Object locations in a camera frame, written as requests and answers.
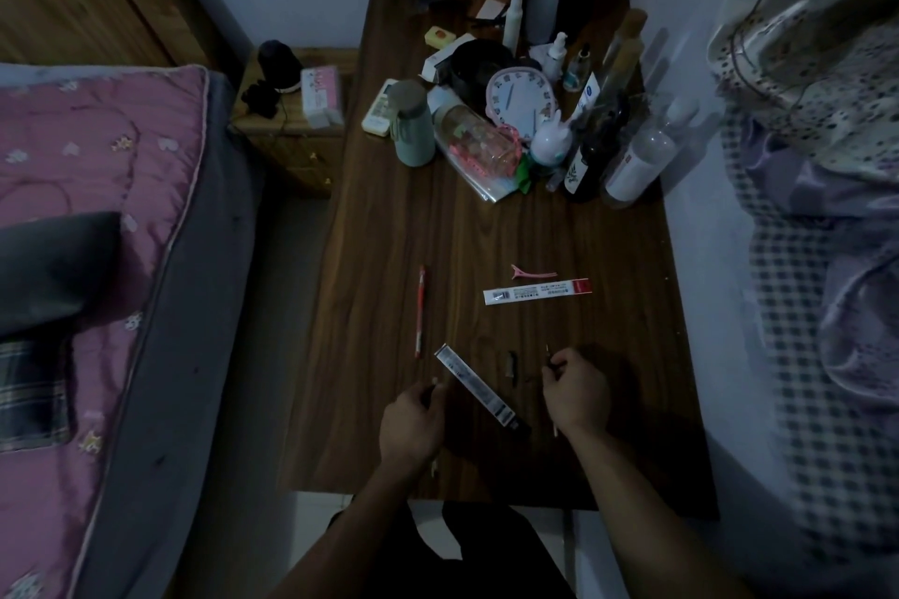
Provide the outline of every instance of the person's left hand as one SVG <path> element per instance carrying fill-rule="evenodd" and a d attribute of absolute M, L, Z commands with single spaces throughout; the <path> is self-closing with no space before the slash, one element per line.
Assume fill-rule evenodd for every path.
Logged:
<path fill-rule="evenodd" d="M 381 463 L 410 477 L 417 476 L 443 445 L 447 385 L 433 387 L 431 405 L 425 408 L 421 397 L 430 388 L 419 381 L 406 389 L 387 406 L 381 419 Z"/>

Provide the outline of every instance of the plaid fabric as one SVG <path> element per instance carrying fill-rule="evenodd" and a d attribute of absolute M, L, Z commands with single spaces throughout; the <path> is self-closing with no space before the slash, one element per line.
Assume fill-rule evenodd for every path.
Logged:
<path fill-rule="evenodd" d="M 59 327 L 0 339 L 0 453 L 69 440 L 67 365 Z"/>
<path fill-rule="evenodd" d="M 740 160 L 746 115 L 728 105 L 726 172 L 755 221 L 750 244 L 765 344 L 774 367 L 779 442 L 793 516 L 813 559 L 846 563 L 899 549 L 899 446 L 867 424 L 821 366 L 817 333 L 835 233 L 855 219 L 787 216 Z"/>

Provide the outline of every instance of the nightstand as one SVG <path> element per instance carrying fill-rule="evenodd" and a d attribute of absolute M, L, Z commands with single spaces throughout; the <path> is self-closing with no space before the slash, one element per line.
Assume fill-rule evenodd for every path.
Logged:
<path fill-rule="evenodd" d="M 343 48 L 293 48 L 293 52 L 304 67 L 337 67 L 341 77 L 343 114 L 346 116 L 359 51 Z M 266 159 L 298 183 L 303 194 L 331 196 L 343 160 L 343 127 L 312 128 L 303 116 L 303 96 L 299 90 L 281 96 L 278 113 L 273 119 L 250 114 L 240 95 L 262 77 L 263 71 L 256 59 L 256 51 L 253 51 L 231 113 L 232 129 L 248 137 Z"/>

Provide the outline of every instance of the pink tissue box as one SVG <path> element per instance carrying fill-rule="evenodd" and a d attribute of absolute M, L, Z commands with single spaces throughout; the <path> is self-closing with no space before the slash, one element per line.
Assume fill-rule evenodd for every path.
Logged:
<path fill-rule="evenodd" d="M 336 67 L 304 69 L 303 115 L 313 128 L 343 125 L 340 74 Z"/>

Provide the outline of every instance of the clock face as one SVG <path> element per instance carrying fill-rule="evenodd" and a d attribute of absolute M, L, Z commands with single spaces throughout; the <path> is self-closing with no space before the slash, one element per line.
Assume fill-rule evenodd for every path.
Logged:
<path fill-rule="evenodd" d="M 530 142 L 544 119 L 556 114 L 552 84 L 536 69 L 513 67 L 494 74 L 487 84 L 487 117 L 508 124 Z"/>

